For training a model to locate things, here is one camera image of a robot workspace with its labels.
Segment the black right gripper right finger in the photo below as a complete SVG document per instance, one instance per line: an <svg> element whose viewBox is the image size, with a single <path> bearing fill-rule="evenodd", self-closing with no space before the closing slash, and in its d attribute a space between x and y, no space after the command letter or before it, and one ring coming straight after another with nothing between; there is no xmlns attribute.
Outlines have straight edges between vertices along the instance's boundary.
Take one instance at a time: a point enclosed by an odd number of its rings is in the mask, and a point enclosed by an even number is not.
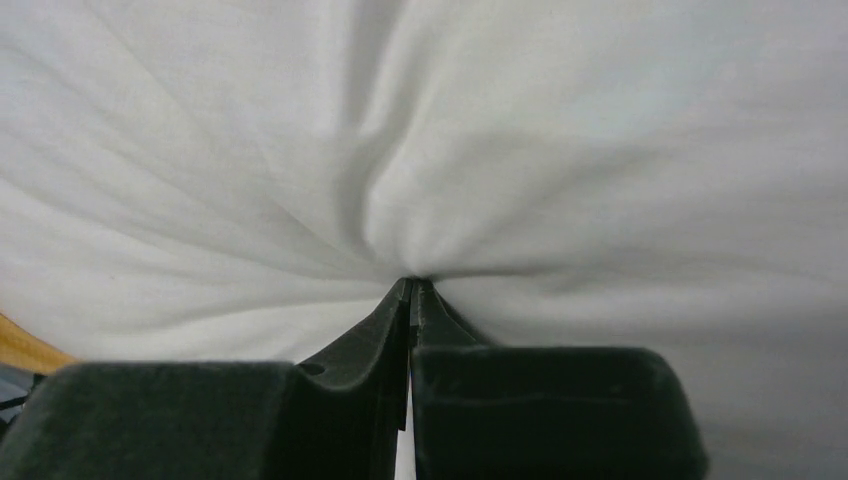
<svg viewBox="0 0 848 480"><path fill-rule="evenodd" d="M499 345L423 280L410 324L419 478L706 477L687 396L659 354Z"/></svg>

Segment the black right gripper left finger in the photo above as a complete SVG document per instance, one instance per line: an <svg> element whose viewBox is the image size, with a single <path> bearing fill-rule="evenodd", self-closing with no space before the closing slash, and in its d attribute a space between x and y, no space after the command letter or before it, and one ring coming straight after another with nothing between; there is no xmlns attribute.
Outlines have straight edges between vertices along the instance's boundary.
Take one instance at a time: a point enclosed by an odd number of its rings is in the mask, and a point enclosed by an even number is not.
<svg viewBox="0 0 848 480"><path fill-rule="evenodd" d="M412 283L312 357L80 363L43 380L1 443L5 479L390 479L404 428Z"/></svg>

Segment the blue and orange pillowcase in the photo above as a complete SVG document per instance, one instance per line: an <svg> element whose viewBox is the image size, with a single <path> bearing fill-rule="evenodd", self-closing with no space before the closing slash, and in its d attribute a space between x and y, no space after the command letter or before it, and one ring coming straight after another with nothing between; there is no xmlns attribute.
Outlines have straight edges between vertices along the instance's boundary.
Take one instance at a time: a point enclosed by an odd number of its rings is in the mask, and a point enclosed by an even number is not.
<svg viewBox="0 0 848 480"><path fill-rule="evenodd" d="M26 332L1 315L1 363L40 375L50 375L77 360Z"/></svg>

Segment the white pillow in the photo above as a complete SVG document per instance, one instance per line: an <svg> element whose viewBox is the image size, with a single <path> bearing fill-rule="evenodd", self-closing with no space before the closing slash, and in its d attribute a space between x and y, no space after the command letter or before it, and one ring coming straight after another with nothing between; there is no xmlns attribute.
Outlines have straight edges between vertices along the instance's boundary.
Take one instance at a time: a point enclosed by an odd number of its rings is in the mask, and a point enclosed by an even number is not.
<svg viewBox="0 0 848 480"><path fill-rule="evenodd" d="M846 3L2 3L28 334L299 361L405 276L657 351L714 479L845 478Z"/></svg>

